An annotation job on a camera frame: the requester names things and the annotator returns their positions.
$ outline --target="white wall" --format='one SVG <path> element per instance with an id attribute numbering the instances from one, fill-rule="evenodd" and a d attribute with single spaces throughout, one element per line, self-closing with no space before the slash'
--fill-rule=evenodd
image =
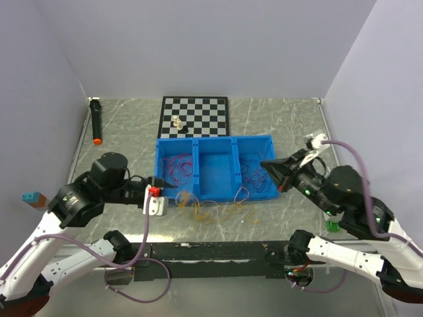
<path id="1" fill-rule="evenodd" d="M 381 198 L 423 247 L 423 1 L 378 0 L 325 100 L 332 137 L 353 145 Z M 349 154 L 339 151 L 343 163 Z M 400 316 L 422 305 L 398 304 Z"/>
<path id="2" fill-rule="evenodd" d="M 24 192 L 52 197 L 66 182 L 85 95 L 33 1 L 0 1 L 0 265 L 41 213 Z"/>
<path id="3" fill-rule="evenodd" d="M 89 96 L 323 97 L 375 0 L 36 0 Z"/>

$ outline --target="tabletop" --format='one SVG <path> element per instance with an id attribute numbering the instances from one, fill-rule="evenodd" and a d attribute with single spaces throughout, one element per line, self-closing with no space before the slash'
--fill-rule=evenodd
<path id="1" fill-rule="evenodd" d="M 128 158 L 131 174 L 152 176 L 162 99 L 101 99 L 103 144 L 93 145 L 91 121 L 82 135 L 72 178 L 90 170 L 94 160 L 107 152 Z M 231 135 L 272 135 L 276 157 L 281 159 L 304 148 L 304 135 L 318 129 L 327 132 L 321 105 L 316 99 L 230 98 Z M 336 166 L 333 150 L 323 153 L 329 168 Z M 245 202 L 234 212 L 233 203 L 201 207 L 218 221 L 197 221 L 194 209 L 171 205 L 167 215 L 152 217 L 150 242 L 210 242 L 288 240 L 303 229 L 336 240 L 353 239 L 345 231 L 326 230 L 323 212 L 297 190 L 268 201 Z M 143 234 L 141 209 L 106 204 L 77 236 L 90 243 L 109 230 L 119 230 L 132 242 Z"/>

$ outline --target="black and white checkered board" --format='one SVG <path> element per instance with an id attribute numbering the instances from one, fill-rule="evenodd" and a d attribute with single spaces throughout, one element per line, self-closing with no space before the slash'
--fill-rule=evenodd
<path id="1" fill-rule="evenodd" d="M 173 126 L 178 116 L 188 133 Z M 229 135 L 227 97 L 164 96 L 157 138 L 225 137 Z"/>

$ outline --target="green object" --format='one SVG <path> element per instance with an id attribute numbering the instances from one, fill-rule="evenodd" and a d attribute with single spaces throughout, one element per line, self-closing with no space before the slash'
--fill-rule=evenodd
<path id="1" fill-rule="evenodd" d="M 339 232 L 341 230 L 337 223 L 333 223 L 330 220 L 326 222 L 326 228 L 329 232 Z"/>

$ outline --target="blue plastic bin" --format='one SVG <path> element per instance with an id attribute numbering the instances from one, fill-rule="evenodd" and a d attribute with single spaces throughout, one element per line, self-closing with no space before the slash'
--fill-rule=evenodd
<path id="1" fill-rule="evenodd" d="M 187 163 L 191 157 L 192 170 Z M 158 139 L 155 175 L 178 185 L 176 189 L 165 189 L 164 194 L 170 199 L 186 191 L 200 201 L 232 201 L 244 186 L 249 191 L 248 200 L 265 200 L 279 194 L 260 167 L 260 161 L 272 159 L 275 152 L 270 135 Z M 246 196 L 242 190 L 237 200 Z"/>

